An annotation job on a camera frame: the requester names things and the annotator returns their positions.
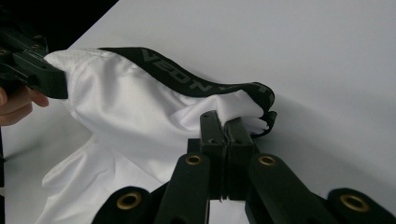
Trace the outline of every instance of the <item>brass grommet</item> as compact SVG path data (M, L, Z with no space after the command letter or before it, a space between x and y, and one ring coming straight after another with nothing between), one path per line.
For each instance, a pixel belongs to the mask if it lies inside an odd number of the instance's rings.
M199 156L189 156L186 158L186 163L189 165L198 165L202 162L202 158Z
M354 211L368 212L370 210L370 206L367 202L353 194L343 194L340 196L340 200L346 207Z
M275 165L276 160L270 156L259 157L259 162L263 165Z
M137 207L141 202L142 196L140 193L137 191L132 191L119 197L117 200L117 207L121 210L129 210Z

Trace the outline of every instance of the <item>white backdrop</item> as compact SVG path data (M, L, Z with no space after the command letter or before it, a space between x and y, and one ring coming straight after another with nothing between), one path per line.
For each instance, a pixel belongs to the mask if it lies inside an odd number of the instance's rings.
M390 0L120 0L71 48L146 47L205 79L269 86L278 117L260 150L320 196L356 189L395 215L395 24ZM33 223L43 176L91 134L57 100L2 131L7 224ZM211 223L230 215L213 210Z

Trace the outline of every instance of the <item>white cloth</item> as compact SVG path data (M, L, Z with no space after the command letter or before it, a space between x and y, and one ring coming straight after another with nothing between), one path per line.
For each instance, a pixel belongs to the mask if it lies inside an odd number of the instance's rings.
M67 76L71 115L92 131L82 148L43 179L49 197L38 223L91 223L108 196L126 186L147 190L168 181L199 117L217 110L220 122L241 117L265 129L262 108L236 91L206 98L181 95L120 55L68 49L45 58Z

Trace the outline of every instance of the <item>black elastic band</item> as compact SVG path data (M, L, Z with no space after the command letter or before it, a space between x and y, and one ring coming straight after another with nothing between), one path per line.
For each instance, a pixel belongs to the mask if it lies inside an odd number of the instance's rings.
M164 57L160 53L146 48L101 48L102 50L117 53L135 63L148 72L163 85L180 94L190 97L207 97L214 94L225 94L235 91L245 91L252 100L259 105L270 129L254 137L269 133L274 125L276 113L269 111L275 100L274 92L259 82L243 84L219 84L204 80L177 63Z

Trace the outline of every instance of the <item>finger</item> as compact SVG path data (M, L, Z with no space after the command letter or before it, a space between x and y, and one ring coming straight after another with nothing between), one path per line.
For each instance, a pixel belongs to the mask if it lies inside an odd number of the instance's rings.
M4 105L7 102L7 93L0 87L0 105Z
M0 106L0 115L9 114L30 103L32 100L26 88L18 88L8 96L7 103Z
M49 99L47 98L47 96L45 96L44 94L42 94L39 91L35 91L32 89L27 88L30 98L33 102L35 102L35 104L41 106L41 107L46 107L50 104Z
M12 113L0 116L0 126L9 126L17 123L32 112L32 104L25 105Z

